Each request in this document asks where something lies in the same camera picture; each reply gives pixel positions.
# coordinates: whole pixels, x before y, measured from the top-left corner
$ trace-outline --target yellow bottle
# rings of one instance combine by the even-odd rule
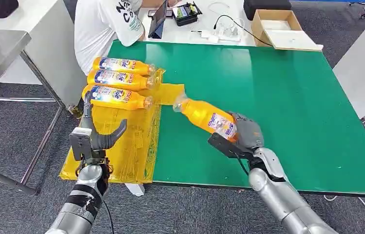
[[[183,113],[192,124],[211,134],[218,133],[231,142],[237,141],[234,118],[207,102],[195,101],[182,94],[175,99],[173,110]]]
[[[158,77],[155,75],[146,78],[134,73],[106,70],[92,70],[88,75],[88,84],[98,84],[131,91],[152,89],[157,81]]]
[[[106,57],[97,57],[93,62],[92,68],[93,70],[131,72],[143,76],[153,75],[156,71],[155,66],[144,64],[141,61]]]
[[[141,108],[149,109],[153,102],[153,98],[151,96],[144,97],[137,92],[94,84],[88,84],[83,89],[83,99],[85,99],[85,94],[88,91],[91,92],[91,104],[95,106],[133,111]]]

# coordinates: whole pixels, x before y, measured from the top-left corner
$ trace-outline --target gray carpet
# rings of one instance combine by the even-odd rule
[[[65,0],[74,18],[76,1]],[[362,6],[347,3],[292,2],[302,27],[334,66],[365,29],[358,17]],[[0,84],[2,97],[46,97],[40,86]],[[54,103],[0,102],[0,172],[20,180],[57,106]],[[0,184],[0,233],[44,233],[56,217],[74,182],[58,177],[68,135],[78,120],[62,113],[54,133],[29,180],[41,187],[38,196]],[[112,184],[107,198],[117,234],[284,234],[252,191],[148,186],[142,197],[122,184]],[[327,202],[320,195],[304,195],[313,209],[342,234],[365,234],[365,208],[355,197]],[[111,233],[106,210],[101,209],[93,233]]]

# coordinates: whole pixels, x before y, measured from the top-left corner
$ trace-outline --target yellow plastic film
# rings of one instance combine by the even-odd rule
[[[184,92],[183,84],[159,84],[153,90],[139,91],[143,96],[153,96],[154,104],[149,110],[127,111],[94,106],[92,117],[97,131],[108,134],[115,130],[122,119],[128,120],[128,128],[115,146],[106,151],[114,171],[109,182],[151,183],[159,137],[160,104],[172,105],[175,98]],[[62,179],[76,179],[75,170],[80,162],[75,161],[69,150],[59,174]]]

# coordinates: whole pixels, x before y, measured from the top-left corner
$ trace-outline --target person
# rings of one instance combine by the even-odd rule
[[[140,7],[159,7],[164,0],[78,0],[75,14],[75,54],[85,75],[96,57],[107,56],[115,39],[130,46],[144,40]],[[169,0],[173,6],[178,0]]]

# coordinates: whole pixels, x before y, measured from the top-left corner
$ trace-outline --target silver robotic arm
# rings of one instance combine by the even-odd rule
[[[61,211],[46,234],[88,234],[108,193],[108,178],[112,172],[105,150],[123,135],[127,120],[109,135],[99,134],[92,121],[90,93],[84,100],[81,126],[69,135],[73,155],[80,165],[77,182]]]
[[[307,204],[289,183],[274,151],[263,147],[258,124],[241,114],[236,121],[238,141],[233,144],[217,133],[208,142],[227,157],[249,160],[249,183],[290,234],[337,234]]]

